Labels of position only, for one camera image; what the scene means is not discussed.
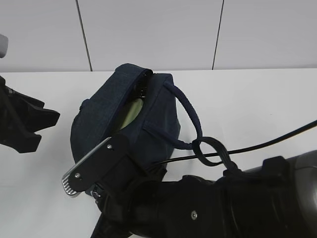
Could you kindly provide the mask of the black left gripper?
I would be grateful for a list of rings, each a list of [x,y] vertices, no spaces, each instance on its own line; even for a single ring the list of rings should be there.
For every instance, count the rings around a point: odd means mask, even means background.
[[[42,130],[57,124],[60,113],[44,109],[41,100],[21,94],[6,86],[3,77],[0,78],[0,143],[13,146],[19,153],[35,152],[42,139],[28,130]],[[27,110],[27,116],[22,122],[19,115]]]

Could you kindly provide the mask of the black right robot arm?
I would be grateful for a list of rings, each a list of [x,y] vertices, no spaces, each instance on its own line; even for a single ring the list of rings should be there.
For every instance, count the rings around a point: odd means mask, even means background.
[[[184,176],[148,181],[123,204],[99,202],[94,238],[314,238],[317,235],[317,153],[264,160],[250,181],[225,174],[217,181]]]

